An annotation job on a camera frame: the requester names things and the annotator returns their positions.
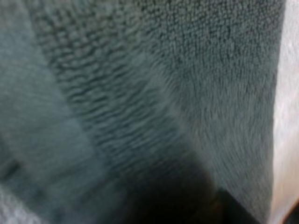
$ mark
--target gray towel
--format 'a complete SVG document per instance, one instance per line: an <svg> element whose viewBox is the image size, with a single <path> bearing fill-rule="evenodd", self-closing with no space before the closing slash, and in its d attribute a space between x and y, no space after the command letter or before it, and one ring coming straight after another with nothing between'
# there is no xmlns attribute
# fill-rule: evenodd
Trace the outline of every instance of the gray towel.
<svg viewBox="0 0 299 224"><path fill-rule="evenodd" d="M56 224L211 223L219 187L265 223L283 10L0 0L1 183Z"/></svg>

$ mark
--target dark gray fabric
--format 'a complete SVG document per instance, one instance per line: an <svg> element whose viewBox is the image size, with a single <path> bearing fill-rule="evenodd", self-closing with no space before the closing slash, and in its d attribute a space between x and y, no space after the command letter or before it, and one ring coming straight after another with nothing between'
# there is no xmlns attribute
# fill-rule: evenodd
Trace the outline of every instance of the dark gray fabric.
<svg viewBox="0 0 299 224"><path fill-rule="evenodd" d="M204 223L212 180L265 223L283 9L1 0L1 182L53 223L113 224Z"/></svg>

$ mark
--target fabric texture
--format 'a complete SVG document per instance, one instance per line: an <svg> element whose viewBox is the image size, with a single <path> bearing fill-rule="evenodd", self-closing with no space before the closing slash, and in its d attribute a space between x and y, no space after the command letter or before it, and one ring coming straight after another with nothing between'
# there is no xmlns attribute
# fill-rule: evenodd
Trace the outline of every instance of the fabric texture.
<svg viewBox="0 0 299 224"><path fill-rule="evenodd" d="M219 187L265 223L283 10L0 0L1 183L57 224L216 223Z"/></svg>

